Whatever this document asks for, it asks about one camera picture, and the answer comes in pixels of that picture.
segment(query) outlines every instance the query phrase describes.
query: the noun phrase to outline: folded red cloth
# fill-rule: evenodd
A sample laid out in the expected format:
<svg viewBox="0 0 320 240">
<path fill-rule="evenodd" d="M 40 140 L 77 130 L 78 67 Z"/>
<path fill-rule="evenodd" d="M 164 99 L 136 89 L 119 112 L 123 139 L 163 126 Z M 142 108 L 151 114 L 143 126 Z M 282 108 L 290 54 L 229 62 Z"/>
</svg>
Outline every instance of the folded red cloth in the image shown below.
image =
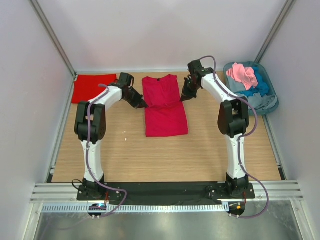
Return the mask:
<svg viewBox="0 0 320 240">
<path fill-rule="evenodd" d="M 116 74 L 108 75 L 79 75 L 74 82 L 74 91 L 71 103 L 78 104 L 81 101 L 89 101 L 101 94 L 105 88 L 99 84 L 109 85 L 117 79 Z"/>
<path fill-rule="evenodd" d="M 177 76 L 142 79 L 145 108 L 145 135 L 147 137 L 170 137 L 188 134 L 188 122 Z"/>
</svg>

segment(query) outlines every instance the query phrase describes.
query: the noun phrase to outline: white wall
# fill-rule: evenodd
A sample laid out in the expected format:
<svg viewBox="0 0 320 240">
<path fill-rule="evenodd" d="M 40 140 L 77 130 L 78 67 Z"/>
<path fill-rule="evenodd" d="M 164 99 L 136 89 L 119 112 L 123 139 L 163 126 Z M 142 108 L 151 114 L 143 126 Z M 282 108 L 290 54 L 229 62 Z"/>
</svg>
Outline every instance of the white wall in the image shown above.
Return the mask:
<svg viewBox="0 0 320 240">
<path fill-rule="evenodd" d="M 261 64 L 279 97 L 269 116 L 287 177 L 297 179 L 320 229 L 320 1 L 298 0 Z"/>
<path fill-rule="evenodd" d="M 77 71 L 253 61 L 285 0 L 38 0 Z"/>
<path fill-rule="evenodd" d="M 72 76 L 27 0 L 0 1 L 0 235 L 21 240 Z"/>
</svg>

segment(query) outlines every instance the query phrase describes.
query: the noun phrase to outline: gray cloth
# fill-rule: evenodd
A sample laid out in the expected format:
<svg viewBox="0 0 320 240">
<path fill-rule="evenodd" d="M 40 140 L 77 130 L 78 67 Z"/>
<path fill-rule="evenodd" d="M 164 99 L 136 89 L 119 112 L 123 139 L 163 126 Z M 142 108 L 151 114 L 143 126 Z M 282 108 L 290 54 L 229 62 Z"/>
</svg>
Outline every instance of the gray cloth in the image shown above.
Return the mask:
<svg viewBox="0 0 320 240">
<path fill-rule="evenodd" d="M 260 93 L 255 93 L 253 96 L 245 96 L 243 94 L 237 94 L 239 97 L 246 97 L 248 99 L 249 104 L 254 107 L 255 110 L 267 110 L 271 109 L 278 102 L 278 98 L 276 95 L 264 95 L 261 97 Z"/>
<path fill-rule="evenodd" d="M 231 92 L 237 93 L 246 90 L 245 85 L 242 82 L 237 82 L 230 76 L 227 76 L 227 78 Z"/>
</svg>

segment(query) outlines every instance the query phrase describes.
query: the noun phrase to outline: blue laundry basket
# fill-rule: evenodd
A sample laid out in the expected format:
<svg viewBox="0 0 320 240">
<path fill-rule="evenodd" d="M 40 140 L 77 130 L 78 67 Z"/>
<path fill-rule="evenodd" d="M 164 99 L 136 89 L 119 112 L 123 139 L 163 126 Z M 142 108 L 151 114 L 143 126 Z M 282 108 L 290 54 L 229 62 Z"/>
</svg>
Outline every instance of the blue laundry basket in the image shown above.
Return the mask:
<svg viewBox="0 0 320 240">
<path fill-rule="evenodd" d="M 225 65 L 224 68 L 223 68 L 225 85 L 226 85 L 229 89 L 230 89 L 230 84 L 229 84 L 228 77 L 227 77 L 227 71 L 232 68 L 232 65 L 233 65 L 233 64 L 234 64 L 234 62 L 230 62 L 230 63 L 228 63 L 227 65 Z M 243 66 L 244 66 L 245 68 L 248 68 L 248 67 L 258 67 L 258 69 L 259 69 L 258 72 L 259 72 L 259 74 L 262 76 L 262 80 L 263 80 L 263 81 L 268 85 L 268 87 L 269 87 L 269 92 L 267 93 L 267 95 L 268 95 L 268 96 L 270 96 L 270 95 L 276 95 L 276 97 L 278 97 L 277 94 L 276 94 L 276 91 L 275 91 L 275 89 L 274 89 L 274 86 L 272 85 L 271 80 L 270 80 L 270 78 L 269 78 L 269 76 L 268 76 L 268 74 L 267 74 L 267 71 L 266 71 L 266 69 L 265 69 L 262 65 L 260 65 L 259 63 L 253 62 L 253 61 L 238 62 L 238 64 L 243 64 Z M 276 104 L 275 104 L 272 108 L 267 109 L 267 110 L 256 110 L 256 113 L 257 113 L 258 115 L 267 115 L 267 114 L 272 113 L 273 111 L 275 111 L 275 110 L 278 108 L 278 106 L 279 106 L 279 99 L 278 99 L 278 101 L 276 102 Z M 250 108 L 249 108 L 249 115 L 251 115 L 251 116 L 254 115 L 254 113 L 252 112 L 252 110 L 251 110 Z"/>
</svg>

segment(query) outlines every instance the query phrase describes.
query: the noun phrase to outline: pink cloth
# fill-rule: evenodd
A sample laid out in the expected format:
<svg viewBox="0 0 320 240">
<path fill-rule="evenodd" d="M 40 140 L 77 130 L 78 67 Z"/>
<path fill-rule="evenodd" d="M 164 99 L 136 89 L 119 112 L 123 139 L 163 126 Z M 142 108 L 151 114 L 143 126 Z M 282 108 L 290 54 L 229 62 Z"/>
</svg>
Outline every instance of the pink cloth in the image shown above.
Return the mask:
<svg viewBox="0 0 320 240">
<path fill-rule="evenodd" d="M 234 63 L 232 68 L 226 71 L 226 75 L 232 77 L 236 82 L 243 83 L 245 90 L 258 85 L 253 68 L 244 67 L 243 64 Z"/>
<path fill-rule="evenodd" d="M 145 108 L 145 135 L 147 137 L 170 137 L 188 134 L 188 122 L 177 76 L 142 79 Z"/>
</svg>

